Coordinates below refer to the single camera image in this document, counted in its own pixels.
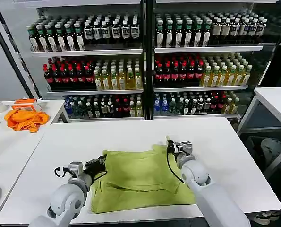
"green towel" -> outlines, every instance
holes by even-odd
[[[146,152],[104,151],[106,176],[92,185],[94,213],[142,207],[195,204],[194,193],[169,170],[166,146]],[[180,176],[173,155],[170,166]]]

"beverage cooler shelf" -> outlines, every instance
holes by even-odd
[[[143,89],[134,90],[102,90],[102,91],[49,91],[47,94],[57,96],[77,96],[77,95],[108,95],[108,94],[141,94]]]
[[[92,50],[92,51],[59,51],[59,52],[32,52],[37,57],[69,57],[69,56],[95,56],[95,55],[132,55],[142,54],[142,49],[120,49],[120,50]]]
[[[227,113],[227,114],[192,114],[192,115],[177,115],[177,116],[154,116],[153,119],[164,119],[164,118],[187,118],[187,117],[225,117],[225,118],[239,118],[238,113]]]
[[[170,87],[170,88],[154,88],[154,92],[245,90],[245,89],[247,89],[247,87],[248,87],[248,85],[218,86],[218,87]]]
[[[155,53],[195,53],[195,52],[252,52],[260,51],[263,46],[206,46],[206,47],[169,47],[155,48]]]
[[[60,6],[140,4],[140,0],[15,0],[14,2],[14,6],[20,9]]]

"white desk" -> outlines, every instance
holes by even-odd
[[[241,134],[242,130],[246,128],[251,115],[260,102],[281,122],[281,87],[255,88],[254,92],[255,97],[242,118],[238,127],[238,134]],[[264,171],[266,178],[269,178],[274,173],[280,162],[281,153]]]
[[[0,113],[1,119],[4,119],[6,113],[12,109],[10,105],[13,104],[12,101],[3,103],[9,105],[9,108]],[[65,111],[63,100],[47,100],[43,101],[41,105],[43,111],[50,118],[45,125],[40,126],[37,133],[30,133],[29,130],[14,131],[7,126],[5,120],[0,124],[0,187],[2,188],[0,210],[25,167],[26,162],[43,137],[45,130],[50,124],[56,122],[63,111]]]
[[[104,149],[142,152],[166,136],[193,142],[194,154],[245,213],[279,210],[281,204],[226,118],[53,124],[34,151],[0,213],[0,225],[29,224],[46,214],[52,193],[66,178],[53,170],[98,158]],[[72,224],[121,223],[201,217],[196,205],[159,206],[103,214],[90,212],[88,197]]]

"bottle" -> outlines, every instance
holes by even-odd
[[[228,98],[227,103],[224,105],[224,107],[221,110],[221,113],[222,114],[228,114],[230,112],[231,104],[232,104],[232,99]]]
[[[229,73],[227,73],[225,81],[223,83],[224,86],[232,86],[233,79],[236,76],[236,66],[232,65]]]
[[[97,44],[99,44],[102,42],[102,30],[101,30],[101,27],[98,25],[97,21],[94,21],[93,25],[94,25],[94,27],[92,28],[93,36],[94,36],[95,42]]]
[[[198,100],[198,103],[197,103],[197,112],[198,113],[201,113],[202,112],[202,108],[203,108],[203,98],[200,98],[199,100]]]
[[[192,103],[192,105],[190,107],[190,109],[191,109],[190,114],[195,114],[196,108],[197,108],[197,99],[194,98],[193,99],[193,103]]]
[[[239,44],[244,44],[245,42],[245,36],[248,33],[249,29],[249,19],[246,18],[243,23],[240,25],[240,30],[239,30]]]
[[[47,39],[45,32],[43,31],[43,27],[41,25],[37,25],[36,29],[39,34],[39,40],[43,47],[43,50],[45,52],[49,52],[48,39]]]
[[[195,37],[194,37],[194,47],[198,47],[200,44],[201,27],[202,27],[202,20],[197,20],[197,26],[196,26]]]
[[[172,47],[172,39],[173,39],[173,21],[168,20],[168,25],[166,29],[166,47]]]
[[[87,42],[91,43],[94,39],[94,36],[93,36],[93,28],[89,22],[85,22],[84,34]]]
[[[126,90],[126,76],[123,72],[123,69],[118,69],[119,73],[119,89],[120,90]]]
[[[219,36],[221,33],[222,29],[222,24],[221,24],[221,19],[218,18],[216,23],[213,25],[213,30],[212,30],[212,43],[213,44],[219,44]]]
[[[39,52],[40,51],[40,41],[35,34],[35,31],[33,30],[31,25],[28,25],[27,27],[28,33],[29,33],[29,41],[31,43],[33,52]]]
[[[204,100],[204,105],[203,105],[203,112],[208,112],[211,106],[211,99],[207,98]]]
[[[177,20],[175,30],[175,47],[180,47],[182,39],[182,20]]]
[[[207,66],[205,68],[205,73],[201,78],[201,86],[203,87],[209,86],[210,76],[211,76],[211,66]]]
[[[210,19],[206,20],[202,46],[208,46],[208,44],[210,42],[211,26],[212,26],[212,20],[210,20]]]
[[[231,106],[230,106],[229,114],[236,114],[237,113],[239,101],[240,101],[240,98],[236,97],[234,103],[231,104]]]
[[[225,22],[222,24],[222,29],[221,29],[221,43],[222,44],[227,44],[227,37],[230,33],[230,19],[226,19]]]
[[[139,32],[139,24],[137,23],[137,19],[133,19],[131,26],[131,36],[134,41],[138,41],[140,32]]]
[[[161,48],[163,43],[163,21],[158,20],[157,32],[156,32],[156,46]]]

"black cable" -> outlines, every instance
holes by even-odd
[[[178,180],[180,180],[182,183],[184,183],[183,180],[181,180],[181,179],[174,173],[174,171],[172,170],[172,168],[170,167],[170,163],[169,163],[169,154],[167,153],[166,156],[167,156],[167,163],[168,163],[168,167],[169,167],[170,171],[172,172],[172,174],[174,174],[174,176],[175,176]]]

